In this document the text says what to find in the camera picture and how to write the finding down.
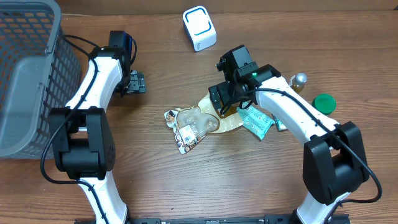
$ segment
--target round green object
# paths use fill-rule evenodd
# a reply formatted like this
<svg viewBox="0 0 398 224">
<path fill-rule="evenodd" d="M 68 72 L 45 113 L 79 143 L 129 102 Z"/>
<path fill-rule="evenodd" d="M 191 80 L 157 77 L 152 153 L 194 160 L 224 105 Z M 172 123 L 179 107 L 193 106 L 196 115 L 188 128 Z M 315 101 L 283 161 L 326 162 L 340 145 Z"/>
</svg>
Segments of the round green object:
<svg viewBox="0 0 398 224">
<path fill-rule="evenodd" d="M 322 93 L 313 99 L 312 106 L 324 115 L 329 115 L 336 109 L 336 101 L 331 95 Z"/>
</svg>

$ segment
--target white label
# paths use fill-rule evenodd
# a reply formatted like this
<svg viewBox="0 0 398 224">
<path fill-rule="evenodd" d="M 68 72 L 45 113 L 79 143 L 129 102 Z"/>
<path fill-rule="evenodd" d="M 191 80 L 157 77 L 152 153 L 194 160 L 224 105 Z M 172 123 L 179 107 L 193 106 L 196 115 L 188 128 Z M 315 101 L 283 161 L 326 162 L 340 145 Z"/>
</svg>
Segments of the white label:
<svg viewBox="0 0 398 224">
<path fill-rule="evenodd" d="M 195 134 L 193 133 L 190 125 L 187 125 L 182 129 L 180 129 L 180 134 L 185 144 L 189 144 L 196 139 Z"/>
</svg>

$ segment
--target wooden tabletop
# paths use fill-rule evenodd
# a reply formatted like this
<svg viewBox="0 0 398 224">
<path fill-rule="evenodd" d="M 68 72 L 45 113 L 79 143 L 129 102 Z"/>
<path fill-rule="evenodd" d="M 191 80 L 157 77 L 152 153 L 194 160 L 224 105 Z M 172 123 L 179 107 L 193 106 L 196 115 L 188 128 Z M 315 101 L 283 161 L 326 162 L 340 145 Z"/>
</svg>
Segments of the wooden tabletop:
<svg viewBox="0 0 398 224">
<path fill-rule="evenodd" d="M 111 30 L 125 30 L 138 44 L 133 69 L 145 73 L 147 93 L 112 97 L 107 117 L 116 141 L 116 185 L 133 217 L 253 217 L 291 213 L 307 189 L 303 147 L 290 132 L 271 127 L 262 141 L 245 128 L 208 135 L 193 151 L 177 151 L 163 113 L 198 103 L 223 81 L 214 64 L 244 44 L 259 65 L 290 78 L 308 75 L 301 93 L 337 102 L 330 116 L 352 121 L 363 135 L 368 164 L 384 189 L 374 204 L 347 204 L 353 223 L 397 223 L 398 12 L 275 12 L 213 14 L 217 43 L 195 53 L 181 15 L 64 16 L 66 34 L 107 45 Z M 74 43 L 91 50 L 78 40 Z M 76 53 L 86 71 L 87 59 Z M 47 162 L 55 179 L 67 179 Z M 94 218 L 77 186 L 53 185 L 39 162 L 0 162 L 0 223 L 73 223 Z M 351 198 L 371 198 L 369 180 Z"/>
</svg>

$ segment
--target teal packet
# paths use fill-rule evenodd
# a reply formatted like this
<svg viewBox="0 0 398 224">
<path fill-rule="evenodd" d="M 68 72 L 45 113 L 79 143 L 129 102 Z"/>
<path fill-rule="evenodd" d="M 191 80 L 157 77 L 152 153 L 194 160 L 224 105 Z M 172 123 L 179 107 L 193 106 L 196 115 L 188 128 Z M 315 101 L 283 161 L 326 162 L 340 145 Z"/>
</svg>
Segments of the teal packet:
<svg viewBox="0 0 398 224">
<path fill-rule="evenodd" d="M 278 131 L 286 131 L 286 126 L 278 118 L 276 118 L 275 115 L 272 116 L 274 117 L 276 128 L 278 129 Z"/>
<path fill-rule="evenodd" d="M 236 109 L 243 120 L 243 126 L 254 133 L 260 140 L 267 134 L 268 129 L 275 124 L 275 121 L 261 112 L 259 109 L 250 106 L 248 109 Z"/>
</svg>

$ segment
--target plastic basket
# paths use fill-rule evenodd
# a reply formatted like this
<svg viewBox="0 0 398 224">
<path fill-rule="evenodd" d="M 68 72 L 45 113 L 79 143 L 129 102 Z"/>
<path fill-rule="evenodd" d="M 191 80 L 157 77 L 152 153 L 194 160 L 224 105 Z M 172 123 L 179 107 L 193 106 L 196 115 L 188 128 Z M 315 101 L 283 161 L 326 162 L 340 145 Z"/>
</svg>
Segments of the plastic basket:
<svg viewBox="0 0 398 224">
<path fill-rule="evenodd" d="M 54 1 L 0 0 L 0 157 L 40 158 L 49 111 L 77 91 L 80 64 L 60 23 Z"/>
</svg>

